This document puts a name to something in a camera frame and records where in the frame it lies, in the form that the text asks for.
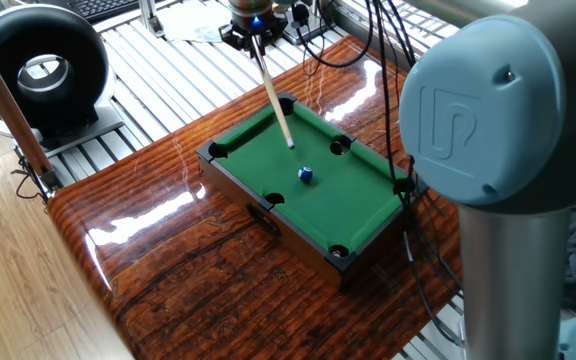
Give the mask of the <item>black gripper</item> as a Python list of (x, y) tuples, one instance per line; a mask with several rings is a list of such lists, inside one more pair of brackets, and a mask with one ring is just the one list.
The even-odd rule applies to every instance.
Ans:
[(236, 50), (249, 51), (251, 36), (256, 35), (258, 54), (266, 54), (265, 48), (279, 39), (288, 25), (286, 18), (276, 17), (267, 9), (232, 9), (232, 23), (221, 26), (221, 40)]

